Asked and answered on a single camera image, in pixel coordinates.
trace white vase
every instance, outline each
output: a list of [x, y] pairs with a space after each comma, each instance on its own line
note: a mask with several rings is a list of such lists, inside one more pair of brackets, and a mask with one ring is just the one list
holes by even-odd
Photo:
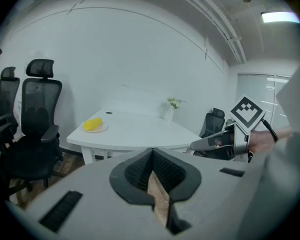
[[171, 122], [172, 118], [174, 117], [174, 112], [175, 112], [175, 109], [169, 104], [169, 107], [168, 107], [168, 109], [165, 112], [164, 119], [167, 122]]

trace white table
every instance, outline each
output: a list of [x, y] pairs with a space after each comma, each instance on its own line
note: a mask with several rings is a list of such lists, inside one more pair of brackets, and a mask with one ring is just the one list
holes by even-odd
[[81, 146], [86, 165], [95, 161], [95, 155], [106, 159], [111, 152], [127, 153], [158, 147], [183, 153], [191, 142], [201, 139], [177, 123], [158, 117], [101, 109], [90, 118], [102, 118], [108, 129], [86, 132], [79, 126], [66, 138], [69, 143]]

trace floor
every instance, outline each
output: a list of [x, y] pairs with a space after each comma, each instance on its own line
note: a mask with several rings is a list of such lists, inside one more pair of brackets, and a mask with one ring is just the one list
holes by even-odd
[[[56, 164], [54, 166], [54, 171], [70, 174], [81, 166], [84, 166], [85, 162], [83, 157], [63, 153], [63, 161], [61, 164]], [[58, 182], [61, 178], [56, 176], [51, 176], [48, 180], [49, 186], [52, 186]], [[10, 187], [14, 187], [22, 183], [20, 179], [12, 179], [10, 181]], [[27, 208], [27, 206], [34, 200], [40, 193], [45, 191], [43, 180], [37, 180], [31, 182], [33, 190], [28, 192], [27, 189], [23, 189], [10, 196], [10, 201], [22, 209]], [[155, 200], [154, 216], [156, 219], [165, 226], [167, 223], [168, 209], [169, 209], [169, 195], [165, 192], [164, 188], [160, 184], [156, 175], [152, 172], [149, 183], [148, 183], [148, 194], [152, 195]]]

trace white plate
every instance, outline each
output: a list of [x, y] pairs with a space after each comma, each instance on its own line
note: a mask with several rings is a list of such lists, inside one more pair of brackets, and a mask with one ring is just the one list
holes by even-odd
[[105, 123], [105, 122], [102, 122], [101, 125], [99, 125], [97, 128], [93, 129], [93, 130], [85, 130], [84, 129], [84, 123], [83, 122], [81, 125], [80, 125], [80, 128], [81, 130], [83, 130], [84, 132], [87, 132], [87, 133], [98, 133], [98, 132], [102, 132], [106, 129], [108, 129], [108, 125]]

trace chair headrest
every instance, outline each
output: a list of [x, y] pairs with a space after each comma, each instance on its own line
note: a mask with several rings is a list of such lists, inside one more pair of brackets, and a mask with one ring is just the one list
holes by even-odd
[[221, 109], [218, 108], [213, 108], [212, 114], [216, 117], [219, 118], [224, 118], [225, 117], [225, 112], [223, 112]]
[[4, 80], [4, 81], [13, 81], [13, 80], [15, 80], [15, 70], [16, 70], [15, 66], [5, 67], [2, 70], [1, 75], [0, 75], [1, 80]]
[[36, 58], [28, 64], [25, 73], [29, 77], [37, 78], [53, 78], [53, 64], [55, 63], [52, 59]]

